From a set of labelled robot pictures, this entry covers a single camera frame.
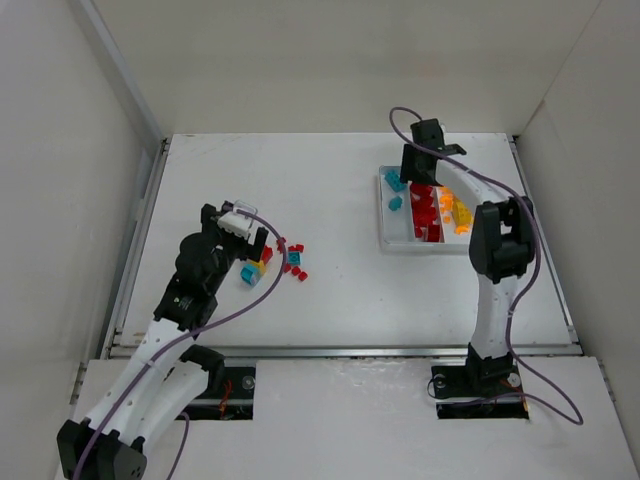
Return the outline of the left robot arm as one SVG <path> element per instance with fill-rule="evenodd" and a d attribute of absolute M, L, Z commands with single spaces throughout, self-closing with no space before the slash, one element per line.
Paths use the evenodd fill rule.
<path fill-rule="evenodd" d="M 179 246 L 175 272 L 147 331 L 100 402 L 57 435 L 67 479 L 139 479 L 174 419 L 222 375 L 221 354 L 196 338 L 217 308 L 216 293 L 237 260 L 259 261 L 269 231 L 243 202 L 201 209 L 201 229 Z"/>

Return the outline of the red sloped lego block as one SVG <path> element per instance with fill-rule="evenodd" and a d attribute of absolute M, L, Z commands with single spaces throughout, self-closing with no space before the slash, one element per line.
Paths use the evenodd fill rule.
<path fill-rule="evenodd" d="M 409 185 L 409 191 L 412 203 L 427 202 L 431 204 L 433 202 L 433 187 L 430 185 L 413 182 Z"/>

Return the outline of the yellow butterfly lego block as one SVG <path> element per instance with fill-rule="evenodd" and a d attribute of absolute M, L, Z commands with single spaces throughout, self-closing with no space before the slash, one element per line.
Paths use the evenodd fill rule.
<path fill-rule="evenodd" d="M 473 222 L 471 211 L 459 200 L 452 203 L 452 216 L 456 226 L 470 225 Z"/>

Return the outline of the small teal lego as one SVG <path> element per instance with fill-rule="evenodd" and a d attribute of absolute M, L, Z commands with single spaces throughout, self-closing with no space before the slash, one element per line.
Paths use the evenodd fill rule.
<path fill-rule="evenodd" d="M 287 253 L 287 263 L 291 266 L 301 265 L 301 253 L 299 251 L 289 251 Z"/>

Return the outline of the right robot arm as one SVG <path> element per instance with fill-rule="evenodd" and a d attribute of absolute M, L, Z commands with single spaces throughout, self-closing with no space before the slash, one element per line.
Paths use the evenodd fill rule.
<path fill-rule="evenodd" d="M 507 392 L 516 372 L 511 345 L 513 302 L 518 281 L 536 256 L 531 203 L 511 187 L 451 157 L 465 151 L 447 145 L 436 119 L 410 125 L 403 150 L 401 180 L 446 187 L 473 212 L 468 254 L 479 285 L 475 330 L 465 364 L 432 369 L 439 399 L 494 397 Z"/>

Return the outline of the teal long lego brick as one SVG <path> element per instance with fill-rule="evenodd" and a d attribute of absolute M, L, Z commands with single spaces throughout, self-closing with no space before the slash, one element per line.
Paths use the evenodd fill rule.
<path fill-rule="evenodd" d="M 407 187 L 407 184 L 401 180 L 400 175 L 396 170 L 388 170 L 384 174 L 384 180 L 395 193 L 402 192 Z"/>

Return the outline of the red stepped lego block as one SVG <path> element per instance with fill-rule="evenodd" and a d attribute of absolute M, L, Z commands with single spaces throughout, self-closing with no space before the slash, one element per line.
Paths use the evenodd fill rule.
<path fill-rule="evenodd" d="M 419 225 L 414 227 L 416 240 L 426 243 L 441 243 L 442 228 L 438 224 Z"/>

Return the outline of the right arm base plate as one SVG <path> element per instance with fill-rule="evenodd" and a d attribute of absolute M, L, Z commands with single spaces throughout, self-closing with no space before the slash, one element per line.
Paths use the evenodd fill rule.
<path fill-rule="evenodd" d="M 465 366 L 435 365 L 427 391 L 436 401 L 439 420 L 529 419 L 516 366 L 509 373 L 473 385 Z"/>

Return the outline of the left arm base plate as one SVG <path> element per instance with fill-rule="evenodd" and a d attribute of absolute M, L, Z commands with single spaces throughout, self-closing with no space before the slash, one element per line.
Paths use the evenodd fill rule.
<path fill-rule="evenodd" d="M 253 419 L 256 367 L 226 366 L 219 379 L 183 411 L 193 421 L 248 421 Z"/>

